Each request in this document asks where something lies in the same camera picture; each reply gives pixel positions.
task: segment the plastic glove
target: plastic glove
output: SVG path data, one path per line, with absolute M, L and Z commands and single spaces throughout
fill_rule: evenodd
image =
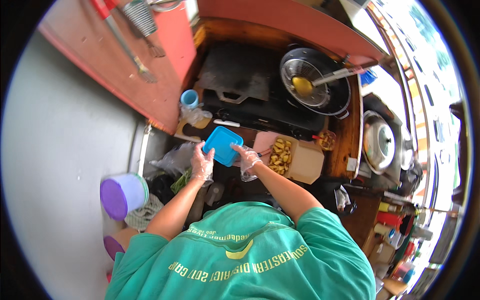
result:
M 252 181 L 257 179 L 257 176 L 253 175 L 252 173 L 248 172 L 249 169 L 253 167 L 256 163 L 260 162 L 263 163 L 261 159 L 258 157 L 258 154 L 251 148 L 247 146 L 238 146 L 235 144 L 231 144 L 233 150 L 240 153 L 240 177 L 242 181 Z
M 213 157 L 215 156 L 215 149 L 212 148 L 205 156 L 202 147 L 205 142 L 201 142 L 195 146 L 193 156 L 190 162 L 192 163 L 192 178 L 198 178 L 204 181 L 212 181 L 213 173 Z

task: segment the pot lid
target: pot lid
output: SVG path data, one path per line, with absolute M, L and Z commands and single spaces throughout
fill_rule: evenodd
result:
M 395 138 L 390 126 L 376 112 L 363 115 L 363 155 L 375 174 L 382 174 L 390 166 L 395 154 Z
M 401 162 L 400 167 L 403 170 L 408 170 L 413 164 L 414 151 L 413 151 L 413 140 L 410 132 L 402 125 L 402 153 L 401 153 Z

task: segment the gray floor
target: gray floor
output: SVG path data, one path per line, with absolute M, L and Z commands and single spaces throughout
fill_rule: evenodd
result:
M 4 108 L 2 188 L 23 254 L 52 299 L 103 299 L 113 264 L 103 236 L 123 223 L 103 211 L 99 186 L 129 171 L 143 122 L 33 35 Z M 148 155 L 161 156 L 167 137 L 154 131 Z

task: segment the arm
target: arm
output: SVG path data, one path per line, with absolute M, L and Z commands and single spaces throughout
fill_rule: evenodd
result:
M 181 232 L 198 190 L 213 171 L 215 150 L 212 149 L 207 156 L 204 156 L 202 154 L 202 146 L 204 144 L 203 142 L 195 146 L 190 181 L 172 200 L 160 209 L 148 223 L 145 232 L 157 234 L 169 241 Z
M 295 224 L 297 224 L 300 216 L 310 208 L 323 208 L 320 202 L 304 188 L 291 182 L 282 175 L 275 173 L 264 165 L 254 151 L 245 150 L 240 146 L 232 147 L 240 153 L 242 159 L 247 164 L 252 165 L 249 171 L 262 181 L 264 186 Z

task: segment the dish towel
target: dish towel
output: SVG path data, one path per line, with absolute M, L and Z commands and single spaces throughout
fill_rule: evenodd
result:
M 150 220 L 155 217 L 162 207 L 163 203 L 160 202 L 157 196 L 151 193 L 148 196 L 148 201 L 145 206 L 128 213 L 125 217 L 125 223 L 132 228 L 144 231 L 147 228 L 148 223 L 150 223 Z

